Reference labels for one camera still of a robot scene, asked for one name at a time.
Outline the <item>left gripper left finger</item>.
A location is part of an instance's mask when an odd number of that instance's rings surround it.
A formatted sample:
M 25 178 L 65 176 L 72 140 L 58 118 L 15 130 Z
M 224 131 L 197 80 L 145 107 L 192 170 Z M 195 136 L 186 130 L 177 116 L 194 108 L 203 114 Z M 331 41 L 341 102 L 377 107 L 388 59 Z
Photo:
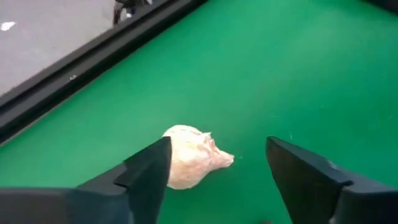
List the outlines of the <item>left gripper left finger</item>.
M 1 187 L 0 224 L 157 224 L 171 157 L 162 137 L 77 187 Z

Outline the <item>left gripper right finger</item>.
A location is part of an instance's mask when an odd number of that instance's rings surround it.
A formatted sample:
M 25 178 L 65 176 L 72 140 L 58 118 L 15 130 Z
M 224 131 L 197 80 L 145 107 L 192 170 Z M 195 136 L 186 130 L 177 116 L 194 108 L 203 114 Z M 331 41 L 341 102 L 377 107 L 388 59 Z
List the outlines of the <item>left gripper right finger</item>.
M 398 188 L 275 136 L 266 159 L 292 224 L 398 224 Z

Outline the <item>white garlic bulb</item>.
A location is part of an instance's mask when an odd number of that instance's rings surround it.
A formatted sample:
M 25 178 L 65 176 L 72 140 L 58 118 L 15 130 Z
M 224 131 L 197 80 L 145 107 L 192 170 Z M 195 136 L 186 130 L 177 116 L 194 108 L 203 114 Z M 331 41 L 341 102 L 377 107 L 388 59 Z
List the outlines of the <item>white garlic bulb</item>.
M 187 190 L 198 185 L 210 172 L 229 167 L 234 155 L 221 150 L 211 132 L 176 124 L 163 133 L 172 145 L 167 187 Z

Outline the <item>black table frame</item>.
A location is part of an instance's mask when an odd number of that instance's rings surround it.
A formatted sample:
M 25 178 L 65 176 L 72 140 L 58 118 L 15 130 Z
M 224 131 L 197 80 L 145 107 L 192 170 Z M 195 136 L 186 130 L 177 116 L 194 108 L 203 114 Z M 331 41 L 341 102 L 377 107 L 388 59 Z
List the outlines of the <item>black table frame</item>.
M 0 145 L 208 0 L 159 0 L 0 96 Z

